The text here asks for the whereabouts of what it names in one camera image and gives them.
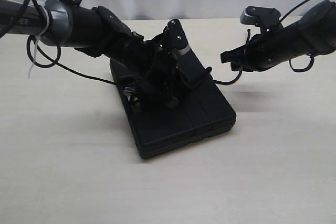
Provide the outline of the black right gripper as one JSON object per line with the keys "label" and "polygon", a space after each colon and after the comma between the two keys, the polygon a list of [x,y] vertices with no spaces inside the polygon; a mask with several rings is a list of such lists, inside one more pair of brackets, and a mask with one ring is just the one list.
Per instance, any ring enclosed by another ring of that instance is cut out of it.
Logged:
{"label": "black right gripper", "polygon": [[263,72],[286,61],[283,31],[256,35],[246,44],[220,54],[221,63],[230,63],[232,71]]}

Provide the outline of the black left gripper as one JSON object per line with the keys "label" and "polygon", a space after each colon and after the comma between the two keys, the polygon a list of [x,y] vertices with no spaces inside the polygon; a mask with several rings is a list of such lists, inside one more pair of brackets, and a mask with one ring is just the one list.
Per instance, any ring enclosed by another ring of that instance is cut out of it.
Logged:
{"label": "black left gripper", "polygon": [[195,90],[210,74],[194,51],[173,49],[169,34],[145,40],[139,34],[117,34],[115,61],[130,71],[116,80],[118,86],[139,82],[142,110],[173,109],[181,103],[180,84]]}

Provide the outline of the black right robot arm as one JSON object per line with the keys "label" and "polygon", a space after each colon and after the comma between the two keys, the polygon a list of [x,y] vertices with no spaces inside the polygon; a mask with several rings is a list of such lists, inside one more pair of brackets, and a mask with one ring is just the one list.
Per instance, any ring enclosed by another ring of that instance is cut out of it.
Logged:
{"label": "black right robot arm", "polygon": [[244,45],[221,53],[233,71],[266,71],[293,58],[335,52],[335,2],[325,0],[298,21],[262,29]]}

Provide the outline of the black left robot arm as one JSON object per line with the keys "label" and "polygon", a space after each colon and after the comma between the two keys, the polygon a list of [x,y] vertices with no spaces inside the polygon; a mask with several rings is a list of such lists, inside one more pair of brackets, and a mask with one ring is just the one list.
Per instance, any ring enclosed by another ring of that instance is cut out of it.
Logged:
{"label": "black left robot arm", "polygon": [[87,56],[107,56],[128,73],[115,85],[129,93],[132,103],[176,107],[201,85],[211,68],[191,73],[182,57],[191,51],[181,23],[169,22],[150,40],[132,31],[112,11],[81,6],[82,0],[1,0],[1,35],[27,35],[27,43],[73,48]]}

